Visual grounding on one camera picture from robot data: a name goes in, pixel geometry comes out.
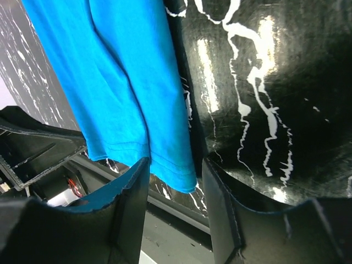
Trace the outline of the blue t-shirt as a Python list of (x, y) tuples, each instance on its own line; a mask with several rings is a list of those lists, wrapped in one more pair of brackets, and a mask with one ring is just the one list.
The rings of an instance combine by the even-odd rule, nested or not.
[(191, 193), (188, 113), (162, 1), (23, 1), (93, 161)]

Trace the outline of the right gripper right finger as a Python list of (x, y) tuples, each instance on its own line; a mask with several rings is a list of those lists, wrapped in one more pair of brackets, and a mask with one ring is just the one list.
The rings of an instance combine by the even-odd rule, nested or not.
[(271, 199), (209, 159), (202, 180), (215, 263), (351, 263), (351, 199)]

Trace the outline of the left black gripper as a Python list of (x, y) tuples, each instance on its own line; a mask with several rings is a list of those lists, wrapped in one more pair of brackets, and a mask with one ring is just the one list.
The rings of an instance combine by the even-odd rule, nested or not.
[(42, 124), (18, 106), (1, 110), (1, 197), (48, 201), (68, 191), (69, 161), (86, 150), (82, 133)]

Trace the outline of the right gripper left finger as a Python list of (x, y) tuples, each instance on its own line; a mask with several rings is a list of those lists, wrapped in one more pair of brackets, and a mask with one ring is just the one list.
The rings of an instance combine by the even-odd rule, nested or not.
[(71, 206), (1, 199), (1, 263), (138, 263), (148, 158)]

